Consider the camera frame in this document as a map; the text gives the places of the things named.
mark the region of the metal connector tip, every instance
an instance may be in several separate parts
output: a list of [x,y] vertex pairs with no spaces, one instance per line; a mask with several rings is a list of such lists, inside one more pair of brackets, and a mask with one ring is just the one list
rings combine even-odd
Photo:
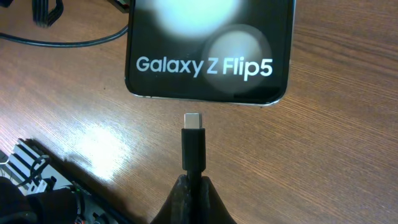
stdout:
[[200,129],[201,128],[201,114],[187,113],[184,116],[185,129]]

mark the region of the phone screen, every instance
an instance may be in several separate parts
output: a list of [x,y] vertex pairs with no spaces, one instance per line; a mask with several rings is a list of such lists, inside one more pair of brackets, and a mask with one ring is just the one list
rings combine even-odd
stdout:
[[259,105],[284,95],[293,0],[137,0],[131,10],[135,95]]

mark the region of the wood grain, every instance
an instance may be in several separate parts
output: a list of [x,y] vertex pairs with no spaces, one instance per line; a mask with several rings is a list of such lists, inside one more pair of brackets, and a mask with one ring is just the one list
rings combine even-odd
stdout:
[[[39,140],[149,222],[182,173],[183,114],[202,112],[206,175],[238,223],[398,223],[397,12],[397,0],[298,1],[288,94],[263,109],[132,96],[126,36],[0,40],[0,147]],[[30,14],[28,0],[0,9],[0,32],[88,40],[127,23],[106,1],[65,1],[47,30]]]

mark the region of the number 5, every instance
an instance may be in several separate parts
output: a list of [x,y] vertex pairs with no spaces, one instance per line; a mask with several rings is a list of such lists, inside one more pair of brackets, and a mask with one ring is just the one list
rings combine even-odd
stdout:
[[261,69],[267,69],[268,72],[261,72],[262,76],[268,77],[272,74],[272,66],[267,65],[267,63],[272,63],[272,59],[262,59]]

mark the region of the coiled black cable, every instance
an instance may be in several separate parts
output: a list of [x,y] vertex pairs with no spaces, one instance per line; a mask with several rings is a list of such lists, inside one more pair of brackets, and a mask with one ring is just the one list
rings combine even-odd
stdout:
[[38,47],[55,47],[55,48],[76,48],[76,47],[90,47],[98,44],[107,43],[112,40],[116,40],[117,38],[123,36],[127,33],[128,26],[125,26],[119,32],[109,35],[107,37],[103,37],[96,40],[89,40],[83,42],[46,42],[46,41],[39,41],[39,40],[29,40],[21,37],[16,37],[9,34],[3,34],[0,32],[0,39],[9,40],[13,42],[17,42],[20,44],[27,44],[32,46]]

